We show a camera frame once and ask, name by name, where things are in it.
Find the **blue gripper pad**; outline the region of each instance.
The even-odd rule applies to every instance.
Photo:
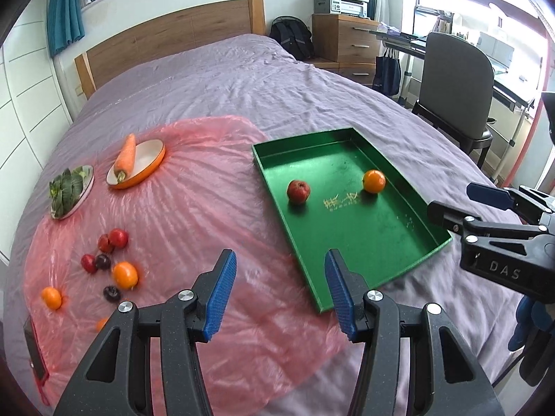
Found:
[[[229,251],[220,269],[220,276],[206,303],[206,322],[203,329],[206,342],[212,339],[212,336],[219,331],[221,320],[224,317],[225,307],[228,304],[229,294],[231,294],[231,288],[233,288],[233,282],[237,274],[237,256],[235,252]]]
[[[329,250],[324,259],[324,271],[326,273],[327,286],[330,289],[331,299],[334,301],[335,313],[338,317],[341,331],[345,333],[349,341],[354,340],[356,336],[355,325],[355,305],[352,300],[343,272],[334,253],[339,251]]]
[[[514,199],[505,189],[487,186],[485,184],[470,183],[466,187],[466,194],[470,200],[483,203],[499,209],[512,209]]]

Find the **pink plastic sheet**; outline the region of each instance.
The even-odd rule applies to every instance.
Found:
[[[138,135],[138,142],[148,139],[162,139],[167,154],[146,181],[124,191],[108,188],[105,176],[120,148],[114,145],[90,159],[95,183],[81,208],[62,221],[45,215],[37,228],[24,293],[50,373],[45,394],[58,402],[96,335],[96,322],[116,308],[102,296],[114,284],[109,272],[89,275],[80,258],[98,254],[99,236],[117,227],[129,232],[129,244],[112,261],[138,268],[139,284],[123,298],[139,307],[190,287],[213,268],[223,248],[237,253],[237,279],[220,332],[197,346],[214,414],[251,414],[312,375],[345,347],[346,338],[334,313],[315,313],[253,163],[251,146],[264,134],[246,119],[228,116],[183,120]],[[60,310],[42,302],[46,286],[61,290]],[[165,414],[157,342],[152,374],[155,412]]]

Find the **tangerine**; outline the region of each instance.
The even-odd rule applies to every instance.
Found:
[[[362,186],[364,190],[371,194],[378,194],[383,191],[385,183],[385,175],[379,170],[369,170],[362,177]]]
[[[131,289],[139,281],[137,269],[127,261],[122,261],[114,266],[112,269],[112,278],[122,289]]]
[[[108,321],[109,318],[104,317],[102,318],[100,321],[96,322],[96,331],[99,332],[100,330],[102,330],[104,328],[104,326],[106,325],[106,322]]]
[[[62,306],[62,294],[52,286],[48,286],[41,291],[41,298],[51,310],[55,311]]]

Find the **backpack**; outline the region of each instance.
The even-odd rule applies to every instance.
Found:
[[[314,58],[314,46],[310,40],[312,33],[296,17],[284,15],[275,19],[272,22],[270,37],[298,61]]]

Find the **cherry tomato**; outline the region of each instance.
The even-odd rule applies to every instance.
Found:
[[[108,233],[108,240],[117,248],[124,248],[129,241],[129,234],[121,228],[114,228]]]
[[[89,274],[96,273],[97,268],[96,268],[96,263],[93,255],[89,255],[88,253],[86,255],[83,255],[81,257],[81,266]]]
[[[102,271],[107,271],[110,267],[112,267],[112,260],[104,253],[98,255],[95,258],[94,263],[96,264],[96,268],[101,269]]]
[[[112,253],[114,251],[114,246],[110,243],[110,239],[107,234],[103,234],[98,239],[98,250],[103,253]]]
[[[102,290],[102,294],[110,303],[117,303],[121,300],[121,292],[118,288],[116,288],[116,286],[106,286],[106,288]]]

